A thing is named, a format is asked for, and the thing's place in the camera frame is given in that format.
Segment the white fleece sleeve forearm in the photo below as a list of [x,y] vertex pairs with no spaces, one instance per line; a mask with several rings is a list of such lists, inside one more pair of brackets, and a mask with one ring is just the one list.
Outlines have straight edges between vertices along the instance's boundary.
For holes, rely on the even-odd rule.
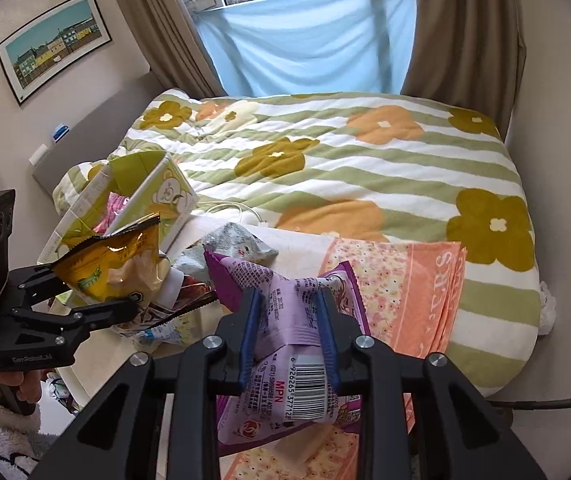
[[11,411],[6,399],[0,397],[0,473],[7,479],[26,479],[39,460],[57,440],[54,434],[44,434],[39,401],[31,415]]

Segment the person's left hand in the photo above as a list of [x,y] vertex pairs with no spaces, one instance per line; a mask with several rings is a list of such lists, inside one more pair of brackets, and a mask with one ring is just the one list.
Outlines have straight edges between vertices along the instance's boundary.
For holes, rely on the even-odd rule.
[[46,376],[47,373],[44,370],[12,373],[0,372],[0,387],[16,388],[16,396],[20,401],[34,404],[42,397],[42,386],[40,384],[45,380]]

